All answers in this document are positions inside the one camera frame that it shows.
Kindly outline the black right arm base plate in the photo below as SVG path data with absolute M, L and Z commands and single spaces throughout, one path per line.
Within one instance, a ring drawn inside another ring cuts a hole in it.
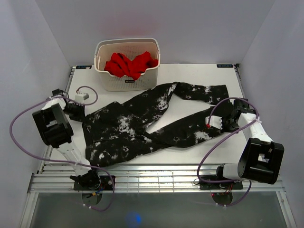
M 208 183 L 196 179 L 193 182 L 199 185 L 200 190 L 242 190 L 243 184 L 241 182 L 225 182 L 225 183 Z

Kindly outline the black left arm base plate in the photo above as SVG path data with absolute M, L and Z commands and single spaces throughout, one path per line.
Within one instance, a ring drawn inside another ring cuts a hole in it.
M 100 175 L 99 178 L 93 177 L 79 177 L 78 180 L 75 180 L 73 190 L 76 191 L 97 191 L 100 189 L 103 190 L 113 190 L 113 184 L 115 184 L 115 176 L 112 175 L 112 179 L 106 175 Z

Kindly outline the black white patterned trousers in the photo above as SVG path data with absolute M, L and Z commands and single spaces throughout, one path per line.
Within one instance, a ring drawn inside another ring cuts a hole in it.
M 169 108 L 173 95 L 216 105 L 217 109 L 202 110 L 148 133 L 147 128 Z M 226 117 L 231 110 L 225 85 L 161 84 L 124 103 L 112 102 L 88 114 L 82 123 L 85 157 L 93 166 L 107 167 L 169 147 L 188 148 L 221 135 L 219 129 L 207 127 L 205 119 L 211 113 Z

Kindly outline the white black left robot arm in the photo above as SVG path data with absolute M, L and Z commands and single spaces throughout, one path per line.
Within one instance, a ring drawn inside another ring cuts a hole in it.
M 85 117 L 85 107 L 69 102 L 67 98 L 68 94 L 61 89 L 52 91 L 51 100 L 32 116 L 45 145 L 58 149 L 67 161 L 74 164 L 75 176 L 70 178 L 83 188 L 95 190 L 100 187 L 101 179 L 74 144 L 74 132 L 68 121 L 81 122 Z

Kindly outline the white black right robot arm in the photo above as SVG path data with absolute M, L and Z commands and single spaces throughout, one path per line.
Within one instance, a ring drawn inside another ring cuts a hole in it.
M 223 130 L 232 133 L 252 121 L 255 122 L 242 130 L 247 143 L 239 161 L 217 168 L 214 182 L 221 189 L 232 180 L 248 179 L 267 184 L 277 181 L 285 149 L 267 135 L 256 111 L 248 103 L 244 100 L 233 102 L 232 113 L 223 119 Z

